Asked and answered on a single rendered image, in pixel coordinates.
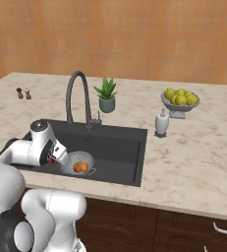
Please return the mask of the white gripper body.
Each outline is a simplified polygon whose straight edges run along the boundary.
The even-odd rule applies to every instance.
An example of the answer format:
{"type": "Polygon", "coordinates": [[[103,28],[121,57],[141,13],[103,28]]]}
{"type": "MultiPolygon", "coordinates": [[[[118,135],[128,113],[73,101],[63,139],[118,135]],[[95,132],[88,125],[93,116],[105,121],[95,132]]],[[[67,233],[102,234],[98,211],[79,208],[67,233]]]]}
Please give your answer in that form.
{"type": "Polygon", "coordinates": [[[67,148],[63,146],[59,141],[55,142],[53,158],[62,165],[65,165],[68,162],[69,156],[67,153],[67,148]]]}

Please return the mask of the white colander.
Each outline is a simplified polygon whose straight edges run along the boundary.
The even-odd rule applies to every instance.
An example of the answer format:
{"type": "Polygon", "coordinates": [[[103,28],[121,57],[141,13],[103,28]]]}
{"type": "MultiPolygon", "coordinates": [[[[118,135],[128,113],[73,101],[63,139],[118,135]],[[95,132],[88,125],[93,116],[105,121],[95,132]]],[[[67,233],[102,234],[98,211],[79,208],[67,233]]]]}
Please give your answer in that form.
{"type": "Polygon", "coordinates": [[[96,172],[96,169],[93,167],[94,159],[91,154],[87,152],[76,151],[76,152],[68,153],[68,156],[69,156],[68,162],[65,165],[60,166],[60,170],[63,173],[85,176],[85,175],[92,175],[93,173],[96,172]],[[82,171],[74,172],[73,167],[76,162],[87,163],[88,171],[87,172],[82,172],[82,171]]]}

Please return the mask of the green plant in grey pot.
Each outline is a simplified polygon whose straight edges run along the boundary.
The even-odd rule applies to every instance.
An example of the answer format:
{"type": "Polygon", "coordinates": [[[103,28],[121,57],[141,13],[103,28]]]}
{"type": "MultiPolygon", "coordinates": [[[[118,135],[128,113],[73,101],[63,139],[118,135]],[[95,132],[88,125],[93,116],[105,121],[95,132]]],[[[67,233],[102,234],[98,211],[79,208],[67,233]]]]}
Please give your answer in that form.
{"type": "Polygon", "coordinates": [[[116,83],[113,79],[108,81],[104,77],[101,88],[94,88],[98,92],[99,108],[104,113],[111,113],[115,109],[115,87],[116,83]]]}

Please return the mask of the dark grey sink basin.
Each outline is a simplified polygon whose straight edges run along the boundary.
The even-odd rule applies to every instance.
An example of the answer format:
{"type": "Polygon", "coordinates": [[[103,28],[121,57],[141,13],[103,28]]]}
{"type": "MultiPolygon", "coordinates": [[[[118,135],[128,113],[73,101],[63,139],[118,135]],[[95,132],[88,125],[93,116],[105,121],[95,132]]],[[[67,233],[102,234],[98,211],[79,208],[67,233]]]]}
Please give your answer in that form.
{"type": "Polygon", "coordinates": [[[88,174],[68,172],[57,161],[44,166],[16,164],[20,170],[49,173],[69,177],[141,186],[142,166],[146,145],[146,129],[96,125],[91,131],[84,123],[50,120],[56,138],[69,153],[84,151],[92,155],[94,163],[88,174]]]}

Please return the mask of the grey pedestal fruit bowl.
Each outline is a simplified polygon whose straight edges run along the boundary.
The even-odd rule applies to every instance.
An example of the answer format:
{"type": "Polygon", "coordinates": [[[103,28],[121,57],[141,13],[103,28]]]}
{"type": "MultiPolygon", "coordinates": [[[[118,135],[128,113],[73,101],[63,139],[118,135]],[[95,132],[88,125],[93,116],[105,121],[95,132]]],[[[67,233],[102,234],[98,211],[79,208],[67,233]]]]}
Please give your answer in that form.
{"type": "Polygon", "coordinates": [[[171,104],[164,94],[161,94],[160,98],[161,101],[166,106],[166,108],[169,110],[169,117],[175,119],[185,119],[186,113],[199,105],[199,102],[197,102],[194,105],[185,105],[185,106],[171,104]]]}

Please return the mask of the dark brown cupboard door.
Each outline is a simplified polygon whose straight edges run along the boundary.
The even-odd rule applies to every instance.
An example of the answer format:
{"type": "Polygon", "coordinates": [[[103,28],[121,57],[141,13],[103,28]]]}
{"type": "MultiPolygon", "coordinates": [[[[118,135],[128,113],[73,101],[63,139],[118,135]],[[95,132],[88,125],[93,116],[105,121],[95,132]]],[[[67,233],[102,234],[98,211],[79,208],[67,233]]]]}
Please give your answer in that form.
{"type": "Polygon", "coordinates": [[[90,198],[86,202],[77,231],[87,252],[152,252],[157,210],[90,198]]]}
{"type": "Polygon", "coordinates": [[[227,230],[227,220],[159,210],[153,252],[204,252],[204,245],[208,252],[227,252],[227,234],[214,222],[227,230]]]}

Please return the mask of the white soap dispenser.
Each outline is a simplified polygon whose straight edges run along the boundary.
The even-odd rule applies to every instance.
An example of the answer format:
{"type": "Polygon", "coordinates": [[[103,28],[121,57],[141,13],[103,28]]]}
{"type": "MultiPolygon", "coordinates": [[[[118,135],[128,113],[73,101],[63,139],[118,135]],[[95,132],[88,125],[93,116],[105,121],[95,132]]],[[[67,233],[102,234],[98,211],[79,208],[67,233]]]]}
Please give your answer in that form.
{"type": "Polygon", "coordinates": [[[155,117],[155,135],[159,138],[166,136],[166,131],[169,126],[169,115],[165,113],[165,109],[161,110],[160,114],[155,117]]]}

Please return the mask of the dark grey arched faucet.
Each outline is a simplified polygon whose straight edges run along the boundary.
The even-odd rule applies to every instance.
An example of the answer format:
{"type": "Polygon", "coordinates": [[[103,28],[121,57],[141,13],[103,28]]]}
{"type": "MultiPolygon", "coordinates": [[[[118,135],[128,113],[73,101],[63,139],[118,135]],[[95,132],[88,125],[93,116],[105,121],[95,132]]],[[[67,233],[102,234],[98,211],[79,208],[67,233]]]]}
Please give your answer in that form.
{"type": "Polygon", "coordinates": [[[101,124],[101,119],[97,118],[94,119],[91,117],[91,110],[90,110],[90,102],[89,102],[89,93],[88,93],[88,85],[86,81],[85,74],[81,71],[76,71],[70,78],[67,91],[66,91],[66,116],[67,116],[67,123],[73,124],[73,114],[72,114],[72,90],[73,85],[75,82],[75,79],[77,77],[80,77],[83,82],[84,86],[84,92],[85,92],[85,127],[89,131],[91,130],[95,125],[101,124]]]}

